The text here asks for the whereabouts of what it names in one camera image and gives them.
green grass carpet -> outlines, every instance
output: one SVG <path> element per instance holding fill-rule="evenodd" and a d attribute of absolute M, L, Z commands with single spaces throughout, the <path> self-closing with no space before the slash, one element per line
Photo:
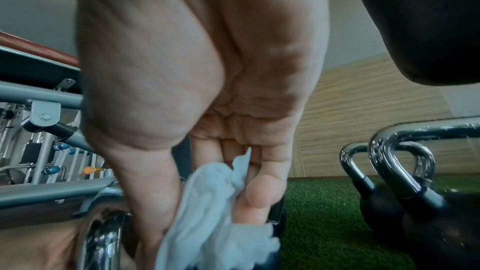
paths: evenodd
<path fill-rule="evenodd" d="M 438 177 L 440 189 L 480 192 L 480 177 Z M 414 270 L 407 253 L 374 238 L 349 180 L 291 180 L 282 270 Z"/>

human hand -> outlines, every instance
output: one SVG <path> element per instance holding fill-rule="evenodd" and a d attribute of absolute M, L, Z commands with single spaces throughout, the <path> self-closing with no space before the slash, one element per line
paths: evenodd
<path fill-rule="evenodd" d="M 328 0 L 78 0 L 82 123 L 113 167 L 148 257 L 195 168 L 252 147 L 234 221 L 263 224 L 285 192 L 293 137 L 320 76 Z"/>
<path fill-rule="evenodd" d="M 72 270 L 80 220 L 0 230 L 0 265 L 8 270 Z M 135 270 L 121 248 L 121 270 Z"/>

red pad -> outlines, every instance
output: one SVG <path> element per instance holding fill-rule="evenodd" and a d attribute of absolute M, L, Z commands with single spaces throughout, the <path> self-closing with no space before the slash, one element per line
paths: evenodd
<path fill-rule="evenodd" d="M 79 60 L 72 55 L 56 51 L 54 49 L 42 46 L 31 41 L 18 38 L 16 36 L 0 31 L 0 46 L 14 49 L 20 52 L 28 53 L 38 57 L 42 57 L 61 64 L 77 67 Z"/>

white tissue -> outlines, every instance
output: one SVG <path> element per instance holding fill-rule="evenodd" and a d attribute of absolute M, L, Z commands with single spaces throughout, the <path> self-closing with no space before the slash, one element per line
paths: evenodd
<path fill-rule="evenodd" d="M 156 258 L 156 270 L 252 270 L 279 250 L 271 223 L 232 223 L 237 196 L 245 188 L 251 149 L 228 165 L 213 162 L 187 180 L 175 222 Z"/>

kettlebell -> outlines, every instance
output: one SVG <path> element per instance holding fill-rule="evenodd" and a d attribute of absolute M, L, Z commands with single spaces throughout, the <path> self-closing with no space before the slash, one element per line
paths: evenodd
<path fill-rule="evenodd" d="M 480 137 L 480 116 L 393 125 L 378 131 L 370 161 L 407 213 L 406 244 L 418 269 L 480 269 L 480 194 L 440 195 L 418 183 L 399 163 L 395 147 L 405 141 Z"/>
<path fill-rule="evenodd" d="M 406 250 L 406 240 L 402 220 L 405 208 L 398 202 L 395 194 L 386 183 L 375 185 L 353 161 L 356 153 L 367 152 L 368 142 L 350 143 L 340 151 L 340 163 L 351 178 L 360 194 L 360 212 L 368 227 L 384 243 L 399 250 Z M 396 150 L 407 151 L 416 158 L 413 174 L 415 179 L 431 187 L 431 177 L 435 171 L 433 153 L 423 144 L 402 142 Z"/>

